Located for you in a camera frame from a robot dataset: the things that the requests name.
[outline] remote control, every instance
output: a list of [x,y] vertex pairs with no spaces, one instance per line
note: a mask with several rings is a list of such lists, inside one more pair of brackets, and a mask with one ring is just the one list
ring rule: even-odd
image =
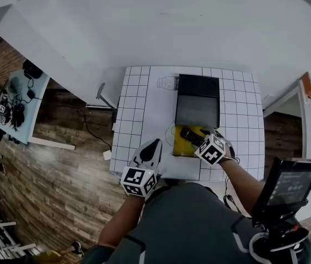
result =
[[185,127],[181,130],[180,136],[187,141],[190,141],[195,146],[200,147],[204,143],[204,138]]

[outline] black cable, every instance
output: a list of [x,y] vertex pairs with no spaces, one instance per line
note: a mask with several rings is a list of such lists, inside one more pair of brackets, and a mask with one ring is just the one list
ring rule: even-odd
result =
[[90,133],[93,137],[97,138],[98,140],[101,140],[103,143],[105,143],[106,145],[108,145],[110,151],[112,151],[112,146],[110,146],[110,144],[108,144],[106,141],[104,141],[101,137],[96,136],[94,133],[92,133],[87,125],[87,121],[86,121],[86,113],[81,109],[81,108],[77,108],[77,107],[72,107],[72,106],[66,106],[66,105],[61,105],[61,106],[55,106],[55,107],[66,107],[66,108],[76,108],[78,111],[82,112],[84,114],[84,122],[86,124],[86,129],[87,132]]

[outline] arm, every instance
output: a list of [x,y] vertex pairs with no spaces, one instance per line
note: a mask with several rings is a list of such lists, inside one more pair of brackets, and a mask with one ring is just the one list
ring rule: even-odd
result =
[[229,177],[243,207],[252,215],[253,206],[258,200],[264,184],[253,178],[236,161],[227,160],[221,162],[220,165]]
[[129,231],[137,226],[144,197],[129,195],[113,218],[104,226],[99,235],[98,245],[116,248]]

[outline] sneaker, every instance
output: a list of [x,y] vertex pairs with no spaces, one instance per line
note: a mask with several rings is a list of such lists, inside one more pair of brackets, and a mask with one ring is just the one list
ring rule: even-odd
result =
[[83,258],[84,253],[83,253],[83,251],[82,251],[82,249],[81,249],[81,244],[80,244],[78,241],[75,241],[75,242],[73,242],[72,246],[73,246],[73,248],[75,249],[75,250],[73,250],[72,252],[73,252],[74,254],[79,255],[81,258]]

